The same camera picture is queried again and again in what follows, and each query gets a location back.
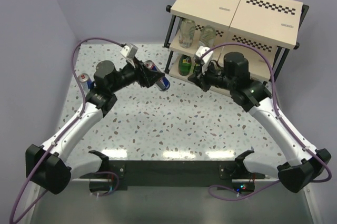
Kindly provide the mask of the silver blue can back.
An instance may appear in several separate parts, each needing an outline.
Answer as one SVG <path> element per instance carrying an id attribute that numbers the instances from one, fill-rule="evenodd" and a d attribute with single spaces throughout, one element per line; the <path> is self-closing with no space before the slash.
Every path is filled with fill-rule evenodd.
<path id="1" fill-rule="evenodd" d="M 155 75 L 156 76 L 155 86 L 160 91 L 168 91 L 168 89 L 170 88 L 170 82 L 166 78 L 165 74 L 161 72 L 161 70 L 157 67 L 157 65 L 151 60 L 145 61 L 144 64 L 149 70 L 157 73 Z"/>

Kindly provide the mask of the silver blue can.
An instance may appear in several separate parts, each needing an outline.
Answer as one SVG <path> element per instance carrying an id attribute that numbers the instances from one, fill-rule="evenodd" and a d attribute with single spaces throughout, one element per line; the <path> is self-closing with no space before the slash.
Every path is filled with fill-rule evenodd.
<path id="1" fill-rule="evenodd" d="M 155 75 L 156 76 L 155 86 L 160 91 L 168 91 L 168 89 L 170 88 L 170 82 L 166 78 L 165 74 L 161 72 L 161 70 L 157 67 L 157 65 L 151 60 L 145 61 L 144 64 L 149 70 L 157 73 Z"/>
<path id="2" fill-rule="evenodd" d="M 77 79 L 79 80 L 83 91 L 86 93 L 88 93 L 94 86 L 94 82 L 91 80 L 90 76 L 87 73 L 79 74 Z"/>

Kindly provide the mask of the clear bottle green cap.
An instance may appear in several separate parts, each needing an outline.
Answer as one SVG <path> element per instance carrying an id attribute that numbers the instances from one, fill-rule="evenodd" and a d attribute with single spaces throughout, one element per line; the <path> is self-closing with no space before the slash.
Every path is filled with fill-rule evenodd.
<path id="1" fill-rule="evenodd" d="M 199 38 L 199 46 L 212 48 L 214 45 L 215 38 L 216 38 L 215 28 L 210 25 L 206 25 L 201 30 Z"/>
<path id="2" fill-rule="evenodd" d="M 179 44 L 183 48 L 190 48 L 195 33 L 195 21 L 184 18 L 180 24 Z"/>

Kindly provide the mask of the silver blue can front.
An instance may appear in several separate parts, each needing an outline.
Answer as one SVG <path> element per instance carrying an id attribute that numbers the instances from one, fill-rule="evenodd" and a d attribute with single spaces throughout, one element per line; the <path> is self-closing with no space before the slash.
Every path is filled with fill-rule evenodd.
<path id="1" fill-rule="evenodd" d="M 86 93 L 88 93 L 94 86 L 94 82 L 91 80 L 90 76 L 87 73 L 79 74 L 77 79 L 79 80 L 83 91 Z"/>

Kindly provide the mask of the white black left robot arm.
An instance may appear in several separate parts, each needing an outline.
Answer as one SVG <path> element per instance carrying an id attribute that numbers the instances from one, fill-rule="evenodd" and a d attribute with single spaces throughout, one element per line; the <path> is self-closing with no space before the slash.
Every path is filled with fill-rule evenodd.
<path id="1" fill-rule="evenodd" d="M 105 60 L 97 64 L 94 74 L 95 86 L 88 92 L 78 111 L 57 133 L 41 146 L 31 145 L 25 153 L 28 181 L 45 188 L 53 194 L 62 192 L 69 182 L 83 175 L 105 177 L 109 172 L 108 157 L 91 150 L 90 156 L 79 164 L 69 165 L 68 157 L 85 134 L 102 120 L 117 102 L 115 93 L 133 83 L 152 87 L 165 74 L 151 70 L 137 60 L 116 70 Z"/>

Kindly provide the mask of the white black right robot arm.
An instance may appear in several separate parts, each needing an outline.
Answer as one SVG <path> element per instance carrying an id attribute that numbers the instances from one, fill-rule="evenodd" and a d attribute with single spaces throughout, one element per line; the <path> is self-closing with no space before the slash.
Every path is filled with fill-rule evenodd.
<path id="1" fill-rule="evenodd" d="M 200 64 L 188 77 L 203 91 L 215 86 L 230 92 L 233 101 L 255 118 L 276 142 L 286 158 L 284 164 L 273 166 L 248 150 L 235 159 L 234 171 L 240 178 L 251 173 L 278 178 L 293 193 L 313 182 L 331 160 L 325 149 L 317 149 L 290 123 L 273 101 L 272 94 L 259 81 L 251 79 L 249 62 L 243 54 L 230 52 L 224 56 L 224 67 L 216 70 L 212 62 Z"/>

